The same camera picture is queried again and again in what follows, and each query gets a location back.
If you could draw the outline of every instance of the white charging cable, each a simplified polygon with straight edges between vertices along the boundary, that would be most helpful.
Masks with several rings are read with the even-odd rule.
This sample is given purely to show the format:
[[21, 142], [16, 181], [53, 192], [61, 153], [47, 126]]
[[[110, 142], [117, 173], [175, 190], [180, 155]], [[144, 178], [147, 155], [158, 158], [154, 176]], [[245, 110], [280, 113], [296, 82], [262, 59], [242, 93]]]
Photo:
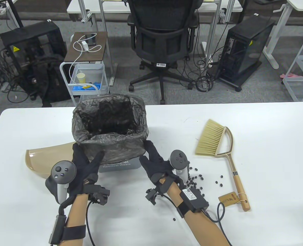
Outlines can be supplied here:
[[[81, 44], [80, 42], [86, 41], [86, 40], [88, 40], [88, 39], [94, 38], [95, 36], [97, 36], [97, 33], [92, 33], [92, 35], [93, 35], [93, 36], [91, 36], [91, 37], [89, 37], [89, 38], [82, 39], [82, 38], [85, 37], [85, 35], [83, 35], [83, 36], [81, 36], [81, 37], [79, 38], [79, 40], [77, 40], [77, 41], [75, 41], [75, 42], [73, 43], [73, 48], [74, 48], [75, 50], [81, 52], [81, 53], [80, 53], [80, 55], [75, 59], [75, 61], [73, 61], [73, 63], [72, 63], [71, 66], [69, 67], [69, 72], [68, 72], [68, 74], [69, 74], [69, 77], [70, 77], [70, 79], [71, 79], [69, 83], [71, 83], [71, 82], [73, 81], [74, 84], [81, 86], [80, 84], [77, 84], [77, 83], [72, 79], [72, 76], [70, 75], [70, 71], [71, 71], [72, 66], [74, 65], [74, 63], [81, 57], [81, 55], [83, 54], [83, 52], [97, 52], [97, 51], [101, 50], [101, 48], [102, 48], [101, 45], [96, 45], [96, 46], [94, 46], [94, 47], [92, 47], [92, 48], [90, 48], [90, 49], [88, 49], [88, 50], [83, 49], [83, 46], [82, 46], [82, 44]], [[76, 44], [76, 43], [81, 47], [81, 50], [75, 48], [75, 44]]]

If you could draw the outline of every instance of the chair backrest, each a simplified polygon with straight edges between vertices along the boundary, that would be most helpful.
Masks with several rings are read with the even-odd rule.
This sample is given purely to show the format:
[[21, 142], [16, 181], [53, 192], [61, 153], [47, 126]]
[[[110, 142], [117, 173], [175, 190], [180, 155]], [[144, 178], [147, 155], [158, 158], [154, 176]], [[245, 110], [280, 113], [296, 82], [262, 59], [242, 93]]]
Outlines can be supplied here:
[[134, 37], [137, 55], [158, 63], [171, 63], [187, 56], [189, 23], [197, 1], [128, 0], [137, 29]]
[[185, 27], [194, 12], [193, 0], [130, 0], [131, 14], [138, 27], [176, 31]]

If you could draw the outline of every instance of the computer case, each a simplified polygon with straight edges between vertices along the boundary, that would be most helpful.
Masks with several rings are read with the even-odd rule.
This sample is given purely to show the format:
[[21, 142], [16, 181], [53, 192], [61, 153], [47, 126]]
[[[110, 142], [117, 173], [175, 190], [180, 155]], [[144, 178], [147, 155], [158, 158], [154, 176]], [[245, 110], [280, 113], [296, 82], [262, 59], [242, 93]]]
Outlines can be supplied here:
[[228, 31], [217, 77], [241, 91], [241, 85], [261, 65], [259, 58], [274, 21], [254, 14]]
[[[49, 57], [53, 59], [51, 64], [54, 64], [55, 60], [60, 63], [64, 60], [67, 48], [58, 26], [52, 21], [41, 21], [2, 33], [0, 38], [7, 50], [6, 54], [11, 57], [16, 70], [23, 77], [19, 86], [31, 96], [31, 99], [35, 98], [36, 95], [46, 95], [47, 91], [39, 91], [43, 86], [41, 84], [37, 85], [39, 78], [36, 76], [34, 66], [39, 62], [46, 63], [46, 59]], [[60, 73], [59, 76], [56, 83], [61, 90], [61, 92], [57, 92], [60, 96], [58, 96], [59, 98], [53, 96], [54, 98], [50, 102], [70, 98]]]

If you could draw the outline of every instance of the barcode label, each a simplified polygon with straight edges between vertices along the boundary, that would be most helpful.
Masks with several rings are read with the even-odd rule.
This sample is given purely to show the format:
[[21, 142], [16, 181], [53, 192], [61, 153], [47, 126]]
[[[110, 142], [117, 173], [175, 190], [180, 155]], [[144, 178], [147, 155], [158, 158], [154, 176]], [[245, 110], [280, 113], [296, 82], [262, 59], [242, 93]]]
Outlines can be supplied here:
[[157, 63], [156, 67], [166, 68], [166, 63]]
[[197, 199], [197, 197], [192, 193], [192, 191], [190, 189], [184, 189], [182, 191], [190, 201]]

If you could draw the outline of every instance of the yellow warning sticker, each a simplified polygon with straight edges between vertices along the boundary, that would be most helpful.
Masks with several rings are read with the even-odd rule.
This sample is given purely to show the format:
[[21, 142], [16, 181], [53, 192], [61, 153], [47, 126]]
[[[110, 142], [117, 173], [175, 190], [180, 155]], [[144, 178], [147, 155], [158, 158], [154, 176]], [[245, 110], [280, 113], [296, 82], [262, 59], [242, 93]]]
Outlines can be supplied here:
[[13, 51], [14, 51], [14, 52], [19, 51], [19, 48], [17, 48], [16, 46], [14, 46], [14, 47], [13, 47]]

